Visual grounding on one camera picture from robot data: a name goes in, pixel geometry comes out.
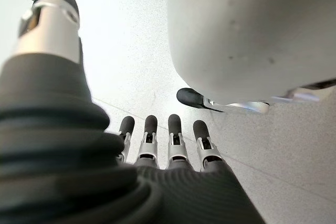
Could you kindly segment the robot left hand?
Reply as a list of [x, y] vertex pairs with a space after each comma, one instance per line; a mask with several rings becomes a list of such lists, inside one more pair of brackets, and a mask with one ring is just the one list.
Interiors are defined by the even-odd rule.
[[169, 162], [157, 164], [157, 119], [145, 120], [134, 164], [134, 119], [117, 134], [83, 69], [75, 0], [38, 0], [22, 16], [1, 70], [1, 223], [263, 223], [207, 125], [193, 124], [201, 170], [172, 114]]

